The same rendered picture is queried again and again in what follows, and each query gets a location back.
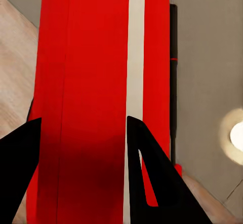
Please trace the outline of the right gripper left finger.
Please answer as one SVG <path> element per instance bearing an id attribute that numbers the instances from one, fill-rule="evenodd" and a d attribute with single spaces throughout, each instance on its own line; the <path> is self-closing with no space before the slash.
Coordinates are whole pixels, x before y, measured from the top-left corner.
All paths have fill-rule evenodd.
<path id="1" fill-rule="evenodd" d="M 42 118 L 0 140 L 0 224 L 11 224 L 39 163 Z"/>

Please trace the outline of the radio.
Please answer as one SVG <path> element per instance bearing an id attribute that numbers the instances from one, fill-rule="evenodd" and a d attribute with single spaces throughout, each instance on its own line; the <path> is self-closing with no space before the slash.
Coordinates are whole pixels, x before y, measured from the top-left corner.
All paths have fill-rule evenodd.
<path id="1" fill-rule="evenodd" d="M 127 116 L 146 124 L 182 178 L 177 16 L 170 0 L 42 0 L 27 224 L 131 224 Z M 158 207 L 139 157 L 147 205 Z"/>

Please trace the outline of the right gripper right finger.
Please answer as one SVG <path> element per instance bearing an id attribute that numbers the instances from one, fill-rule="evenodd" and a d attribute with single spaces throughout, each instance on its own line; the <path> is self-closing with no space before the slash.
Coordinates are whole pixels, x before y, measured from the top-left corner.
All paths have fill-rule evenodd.
<path id="1" fill-rule="evenodd" d="M 131 224 L 213 224 L 146 124 L 127 116 Z M 141 152 L 158 207 L 147 205 Z"/>

